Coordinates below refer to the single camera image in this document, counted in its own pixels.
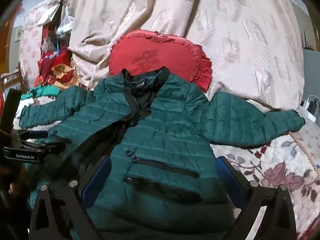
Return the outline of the person's left hand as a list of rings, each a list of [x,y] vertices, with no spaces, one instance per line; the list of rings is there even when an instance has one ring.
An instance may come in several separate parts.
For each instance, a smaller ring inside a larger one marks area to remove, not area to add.
[[[9,193],[12,196],[16,196],[20,193],[20,185],[18,183],[11,183]]]

